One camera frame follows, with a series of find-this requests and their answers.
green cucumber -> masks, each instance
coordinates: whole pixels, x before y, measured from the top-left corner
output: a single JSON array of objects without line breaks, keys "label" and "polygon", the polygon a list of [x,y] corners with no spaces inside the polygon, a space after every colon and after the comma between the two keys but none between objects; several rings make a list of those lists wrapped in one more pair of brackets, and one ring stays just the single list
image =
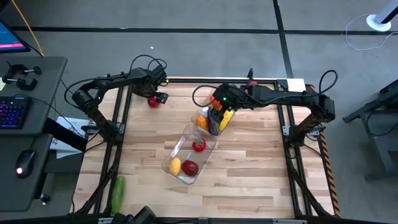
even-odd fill
[{"label": "green cucumber", "polygon": [[112,214],[119,213],[120,208],[122,207],[123,194],[124,194],[124,180],[125,180],[124,176],[119,176],[116,179],[116,183],[114,185],[112,193],[112,202],[111,202]]}]

white paper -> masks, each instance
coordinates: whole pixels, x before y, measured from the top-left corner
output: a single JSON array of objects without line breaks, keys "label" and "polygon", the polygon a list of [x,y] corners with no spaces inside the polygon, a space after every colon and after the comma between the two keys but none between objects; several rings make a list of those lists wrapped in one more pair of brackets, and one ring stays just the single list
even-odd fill
[{"label": "white paper", "polygon": [[[87,119],[76,119],[76,118],[66,118],[67,121],[63,117],[57,118],[57,123],[61,124],[63,127],[68,128],[73,131],[75,134],[78,133],[82,136],[85,136],[85,132],[81,129],[82,126],[88,125],[90,123]],[[70,156],[74,154],[81,153],[78,149],[71,147],[70,145],[59,141],[58,139],[53,138],[50,146],[50,150],[56,150],[57,159],[63,158],[65,156]]]}]

computer mouse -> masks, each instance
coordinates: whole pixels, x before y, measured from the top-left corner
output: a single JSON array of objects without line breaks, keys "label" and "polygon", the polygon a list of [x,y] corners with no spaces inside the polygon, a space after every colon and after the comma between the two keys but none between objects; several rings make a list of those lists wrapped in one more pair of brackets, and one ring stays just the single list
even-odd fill
[{"label": "computer mouse", "polygon": [[22,151],[19,154],[15,164],[15,173],[18,178],[26,178],[32,173],[35,155],[36,152],[31,149]]}]

white cable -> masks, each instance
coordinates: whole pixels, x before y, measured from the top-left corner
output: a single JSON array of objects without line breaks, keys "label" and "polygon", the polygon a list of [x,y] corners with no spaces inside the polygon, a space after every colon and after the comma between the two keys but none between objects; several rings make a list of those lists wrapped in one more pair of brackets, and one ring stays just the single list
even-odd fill
[{"label": "white cable", "polygon": [[347,26],[346,26],[346,30],[345,30],[345,32],[346,32],[346,36],[345,36],[346,42],[347,42],[348,46],[351,47],[351,48],[354,49],[354,50],[374,50],[374,49],[379,49],[379,48],[381,48],[381,47],[384,45],[384,43],[386,42],[387,38],[389,38],[392,34],[398,34],[398,32],[392,32],[392,33],[389,34],[386,38],[384,38],[383,42],[382,42],[381,45],[378,46],[378,47],[371,47],[371,48],[368,48],[368,49],[357,49],[357,48],[353,47],[353,46],[348,42],[348,39],[347,39],[347,36],[348,36],[348,34],[347,34],[348,26],[349,26],[351,23],[353,23],[356,19],[359,19],[359,18],[364,17],[364,16],[369,16],[369,15],[370,15],[370,14],[364,14],[364,15],[362,15],[362,16],[358,16],[357,18],[355,18],[355,19],[353,19],[351,22],[349,22],[349,23],[347,24]]}]

gray desk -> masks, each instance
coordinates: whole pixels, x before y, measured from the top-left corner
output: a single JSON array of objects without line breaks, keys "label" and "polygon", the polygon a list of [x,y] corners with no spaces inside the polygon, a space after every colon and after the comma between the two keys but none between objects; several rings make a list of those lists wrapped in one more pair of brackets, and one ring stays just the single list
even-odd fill
[{"label": "gray desk", "polygon": [[[44,100],[51,105],[67,59],[65,57],[0,57],[2,74],[8,70],[7,61],[11,64],[22,63],[28,68],[39,66],[42,74],[34,75],[38,84],[33,91],[20,90],[15,85],[6,85],[0,91],[0,96],[24,94]],[[0,211],[2,212],[26,211],[32,199],[38,194],[38,184],[42,178],[52,140],[51,134],[41,134],[49,110],[50,106],[32,100],[32,106],[22,130],[13,130],[14,133],[0,130]],[[19,179],[15,175],[15,162],[22,151],[29,149],[36,137],[32,146],[32,149],[36,151],[33,171],[27,178]]]}]

